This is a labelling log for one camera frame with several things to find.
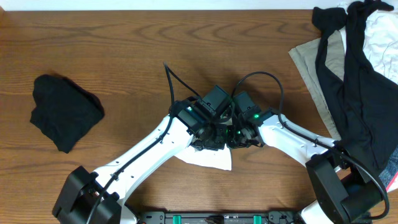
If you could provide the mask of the white t-shirt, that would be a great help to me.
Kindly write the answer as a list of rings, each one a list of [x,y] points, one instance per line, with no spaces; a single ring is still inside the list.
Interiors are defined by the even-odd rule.
[[[197,166],[211,167],[221,170],[232,169],[231,151],[226,146],[224,149],[219,149],[217,151],[209,149],[198,151],[193,146],[189,146],[177,153],[175,157],[188,164]]]

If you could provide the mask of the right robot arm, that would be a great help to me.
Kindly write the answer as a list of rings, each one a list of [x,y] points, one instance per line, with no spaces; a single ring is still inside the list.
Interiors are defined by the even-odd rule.
[[[386,189],[362,162],[272,108],[263,111],[250,96],[233,97],[229,147],[270,146],[303,165],[316,200],[300,211],[302,223],[371,223],[368,211],[380,202],[389,210]]]

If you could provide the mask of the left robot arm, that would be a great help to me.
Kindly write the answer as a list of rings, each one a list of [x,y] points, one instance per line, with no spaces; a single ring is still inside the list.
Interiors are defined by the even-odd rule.
[[[53,216],[60,223],[137,223],[127,199],[173,156],[188,164],[231,170],[227,127],[218,122],[230,103],[219,86],[203,98],[174,102],[158,127],[122,156],[93,172],[82,166],[71,172]]]

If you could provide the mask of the beige garment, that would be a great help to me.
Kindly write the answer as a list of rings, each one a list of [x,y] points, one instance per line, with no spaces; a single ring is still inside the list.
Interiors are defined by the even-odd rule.
[[[315,70],[315,59],[319,43],[320,39],[315,39],[305,44],[298,45],[289,51],[289,55],[310,92],[312,100],[328,132],[333,139],[340,140],[341,136],[328,109]],[[326,67],[331,69],[331,71],[342,80],[344,78],[345,49],[339,31],[334,32],[328,38],[327,49]]]

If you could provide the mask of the black garment in pile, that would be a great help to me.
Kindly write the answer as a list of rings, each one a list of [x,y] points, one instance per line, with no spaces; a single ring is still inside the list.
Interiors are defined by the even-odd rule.
[[[314,7],[313,25],[322,33],[315,70],[341,146],[380,174],[397,148],[397,84],[373,69],[363,52],[367,18],[376,10],[392,11],[383,1],[356,1],[347,9]],[[326,66],[328,39],[346,30],[344,77]]]

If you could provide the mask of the folded black cloth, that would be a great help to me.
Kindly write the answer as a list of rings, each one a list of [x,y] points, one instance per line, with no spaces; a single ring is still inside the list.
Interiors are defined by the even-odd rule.
[[[37,77],[32,96],[30,122],[66,154],[105,116],[96,95],[61,75]]]

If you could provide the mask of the grey cloth with red tag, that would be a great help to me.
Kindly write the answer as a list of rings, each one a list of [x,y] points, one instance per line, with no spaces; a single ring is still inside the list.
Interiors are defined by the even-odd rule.
[[[384,184],[387,192],[397,190],[397,149],[391,154],[387,166],[379,174],[381,182]]]

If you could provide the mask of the white wrinkled garment in pile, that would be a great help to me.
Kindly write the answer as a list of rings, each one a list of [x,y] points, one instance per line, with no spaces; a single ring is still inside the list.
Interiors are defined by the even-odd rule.
[[[363,52],[376,72],[397,84],[397,6],[367,18]]]

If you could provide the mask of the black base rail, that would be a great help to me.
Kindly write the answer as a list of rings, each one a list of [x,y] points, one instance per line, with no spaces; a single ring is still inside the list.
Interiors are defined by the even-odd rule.
[[[145,212],[138,224],[304,224],[300,215],[292,211],[265,213],[177,213]]]

